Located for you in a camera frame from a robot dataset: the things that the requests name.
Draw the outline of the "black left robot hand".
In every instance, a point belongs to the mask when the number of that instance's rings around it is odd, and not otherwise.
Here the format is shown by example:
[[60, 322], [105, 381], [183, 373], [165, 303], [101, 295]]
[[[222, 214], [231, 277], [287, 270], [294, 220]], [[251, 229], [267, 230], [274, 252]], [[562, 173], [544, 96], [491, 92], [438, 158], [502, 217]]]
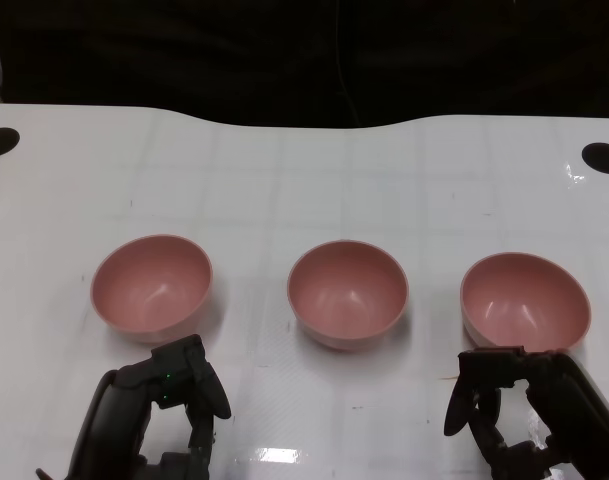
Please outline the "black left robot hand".
[[[140, 454], [152, 405], [182, 406], [191, 426], [187, 453], [157, 464]], [[193, 334], [151, 351], [142, 362], [110, 370], [93, 395], [73, 449], [69, 479], [207, 479], [214, 420], [231, 417], [222, 383]]]

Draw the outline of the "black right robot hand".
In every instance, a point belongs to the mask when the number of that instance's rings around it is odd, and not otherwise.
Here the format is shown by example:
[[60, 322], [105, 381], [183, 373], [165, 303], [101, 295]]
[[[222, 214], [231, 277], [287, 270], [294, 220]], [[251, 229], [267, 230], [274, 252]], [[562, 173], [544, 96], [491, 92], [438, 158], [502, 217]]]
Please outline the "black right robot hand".
[[[468, 427], [493, 478], [544, 479], [570, 464], [585, 479], [609, 479], [609, 405], [569, 354], [476, 348], [458, 360], [444, 433]], [[527, 381], [527, 400], [550, 431], [544, 447], [532, 441], [509, 446], [496, 427], [501, 392], [518, 380]]]

